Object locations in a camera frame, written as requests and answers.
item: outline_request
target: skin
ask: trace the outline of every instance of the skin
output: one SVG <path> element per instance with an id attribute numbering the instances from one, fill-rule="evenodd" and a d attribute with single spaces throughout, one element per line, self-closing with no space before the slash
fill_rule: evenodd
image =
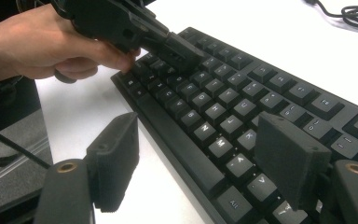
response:
<path id="1" fill-rule="evenodd" d="M 127 72 L 139 53 L 124 54 L 105 41 L 80 35 L 52 5 L 0 22 L 0 80 L 18 75 L 46 78 L 55 69 L 83 79 L 95 75 L 100 64 Z"/>

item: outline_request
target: black keyboard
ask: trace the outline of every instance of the black keyboard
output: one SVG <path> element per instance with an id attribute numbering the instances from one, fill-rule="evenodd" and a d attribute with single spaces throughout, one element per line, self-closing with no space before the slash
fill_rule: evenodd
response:
<path id="1" fill-rule="evenodd" d="M 181 34 L 205 52 L 191 74 L 153 54 L 117 88 L 215 223 L 313 223 L 294 211 L 254 160 L 259 114 L 281 116 L 332 151 L 358 161 L 358 105 L 194 28 Z"/>

